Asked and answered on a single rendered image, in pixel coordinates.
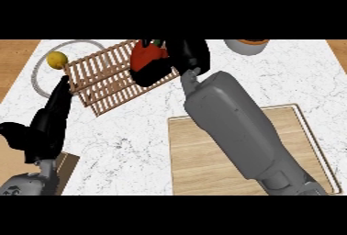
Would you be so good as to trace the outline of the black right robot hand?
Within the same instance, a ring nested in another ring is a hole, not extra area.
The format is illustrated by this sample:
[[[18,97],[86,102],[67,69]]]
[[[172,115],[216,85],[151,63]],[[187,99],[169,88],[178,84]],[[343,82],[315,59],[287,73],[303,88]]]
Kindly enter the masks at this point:
[[[151,39],[141,41],[144,47],[156,42]],[[138,72],[130,69],[132,78],[142,87],[156,84],[173,72],[173,69],[179,71],[179,74],[195,68],[201,69],[201,73],[210,70],[210,51],[204,39],[161,39],[161,41],[169,58],[151,61]]]

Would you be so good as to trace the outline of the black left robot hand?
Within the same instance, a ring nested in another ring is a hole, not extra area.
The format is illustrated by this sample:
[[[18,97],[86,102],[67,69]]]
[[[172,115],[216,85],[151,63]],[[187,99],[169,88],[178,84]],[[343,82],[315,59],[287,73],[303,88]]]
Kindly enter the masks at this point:
[[[0,135],[9,147],[26,152],[26,163],[55,160],[61,153],[73,101],[68,81],[70,76],[64,75],[29,127],[15,122],[0,123]]]

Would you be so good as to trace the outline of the red bell pepper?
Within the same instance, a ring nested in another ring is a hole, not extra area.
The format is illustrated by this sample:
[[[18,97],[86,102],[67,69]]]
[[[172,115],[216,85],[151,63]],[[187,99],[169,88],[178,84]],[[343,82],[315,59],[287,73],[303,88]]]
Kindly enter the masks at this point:
[[[132,50],[130,69],[138,72],[151,61],[167,58],[169,52],[163,47],[163,41],[160,39],[150,43],[147,47],[142,46],[142,41],[139,41]]]

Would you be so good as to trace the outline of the wooden slatted tiered shelf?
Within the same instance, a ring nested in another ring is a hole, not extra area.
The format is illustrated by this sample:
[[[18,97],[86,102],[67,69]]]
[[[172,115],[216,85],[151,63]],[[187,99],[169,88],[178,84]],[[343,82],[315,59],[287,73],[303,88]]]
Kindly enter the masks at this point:
[[[83,105],[98,117],[179,76],[173,69],[150,87],[136,84],[129,71],[136,42],[129,39],[64,66],[71,92],[79,94]]]

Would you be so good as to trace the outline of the pale wooden tray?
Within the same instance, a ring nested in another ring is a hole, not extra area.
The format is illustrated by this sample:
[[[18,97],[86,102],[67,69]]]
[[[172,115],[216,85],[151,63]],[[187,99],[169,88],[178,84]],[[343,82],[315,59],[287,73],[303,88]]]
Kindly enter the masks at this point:
[[[325,192],[342,194],[343,189],[300,107],[294,104],[268,106],[263,112],[294,159],[321,183]],[[169,119],[169,136],[173,193],[178,196],[266,194],[259,183],[243,177],[215,140],[189,117]]]

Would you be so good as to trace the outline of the grey bowl with orange contents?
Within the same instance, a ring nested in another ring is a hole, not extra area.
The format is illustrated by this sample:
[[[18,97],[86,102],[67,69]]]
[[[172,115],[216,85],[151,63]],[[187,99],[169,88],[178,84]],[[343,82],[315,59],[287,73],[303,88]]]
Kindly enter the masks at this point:
[[[269,40],[268,39],[226,39],[228,48],[241,55],[257,55],[263,52]]]

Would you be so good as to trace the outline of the brown wooden board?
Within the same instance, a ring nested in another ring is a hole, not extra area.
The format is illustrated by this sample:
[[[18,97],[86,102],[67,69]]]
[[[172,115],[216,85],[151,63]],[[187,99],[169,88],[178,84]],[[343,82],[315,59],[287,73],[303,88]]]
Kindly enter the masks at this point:
[[[58,156],[57,167],[58,167],[58,191],[57,195],[62,194],[64,188],[68,184],[76,165],[79,163],[80,157],[71,153],[62,152]]]

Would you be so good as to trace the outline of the yellow lemon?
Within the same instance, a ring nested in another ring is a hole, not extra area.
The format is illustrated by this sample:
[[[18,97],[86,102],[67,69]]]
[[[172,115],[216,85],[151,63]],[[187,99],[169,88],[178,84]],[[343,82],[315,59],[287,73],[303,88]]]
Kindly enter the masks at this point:
[[[46,61],[54,69],[61,70],[68,63],[68,57],[62,52],[52,51],[46,56]]]

